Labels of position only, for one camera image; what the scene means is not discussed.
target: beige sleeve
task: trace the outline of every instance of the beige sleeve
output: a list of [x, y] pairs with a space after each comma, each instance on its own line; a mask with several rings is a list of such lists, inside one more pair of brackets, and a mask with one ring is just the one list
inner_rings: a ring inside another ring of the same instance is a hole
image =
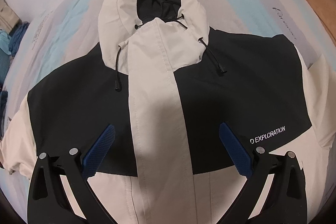
[[336, 72], [323, 55], [309, 70], [302, 70], [307, 110], [317, 141], [330, 149], [336, 132]]
[[8, 172], [19, 171], [31, 179], [36, 160], [36, 144], [26, 95], [0, 142], [0, 162]]

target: hooded jacket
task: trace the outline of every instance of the hooded jacket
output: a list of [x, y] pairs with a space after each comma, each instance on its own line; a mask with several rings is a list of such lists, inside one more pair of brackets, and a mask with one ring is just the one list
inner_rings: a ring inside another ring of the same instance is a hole
[[323, 56], [308, 70], [284, 35], [214, 30], [197, 0], [104, 0], [98, 29], [87, 55], [24, 98], [0, 144], [5, 169], [30, 178], [40, 153], [85, 154], [112, 124], [115, 141], [88, 181], [118, 223], [216, 223], [246, 180], [219, 138], [226, 122], [254, 147], [294, 151], [317, 213], [336, 131], [336, 76]]

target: beige pleated fabric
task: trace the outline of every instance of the beige pleated fabric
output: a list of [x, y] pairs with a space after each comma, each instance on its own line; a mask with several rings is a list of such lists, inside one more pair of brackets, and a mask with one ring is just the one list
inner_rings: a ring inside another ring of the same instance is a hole
[[0, 0], [0, 29], [10, 33], [18, 21], [19, 17], [7, 5], [5, 0]]

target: blue textured pad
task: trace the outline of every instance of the blue textured pad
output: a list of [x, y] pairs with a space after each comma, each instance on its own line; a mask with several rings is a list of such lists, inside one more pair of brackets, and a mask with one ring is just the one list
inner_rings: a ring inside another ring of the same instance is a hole
[[250, 178], [253, 173], [252, 159], [226, 123], [220, 125], [219, 137], [239, 174]]
[[109, 124], [85, 155], [82, 161], [82, 177], [85, 180], [96, 174], [100, 164], [103, 162], [103, 159], [113, 144], [115, 136], [114, 126]]

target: metal pin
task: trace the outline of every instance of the metal pin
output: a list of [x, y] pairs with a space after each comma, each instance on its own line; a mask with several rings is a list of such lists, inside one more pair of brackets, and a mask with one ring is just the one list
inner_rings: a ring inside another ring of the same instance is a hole
[[76, 155], [78, 152], [78, 149], [77, 148], [71, 148], [70, 151], [69, 151], [69, 154], [70, 155]]
[[292, 151], [289, 151], [289, 152], [288, 152], [288, 156], [289, 156], [290, 158], [294, 159], [294, 158], [295, 158], [295, 153], [292, 152]]
[[261, 146], [258, 146], [258, 147], [256, 148], [256, 151], [257, 151], [259, 154], [263, 154], [263, 153], [265, 153], [265, 149], [264, 149], [263, 147], [261, 147]]
[[39, 155], [39, 158], [41, 159], [41, 160], [43, 160], [45, 157], [47, 156], [47, 153], [41, 153], [40, 155]]

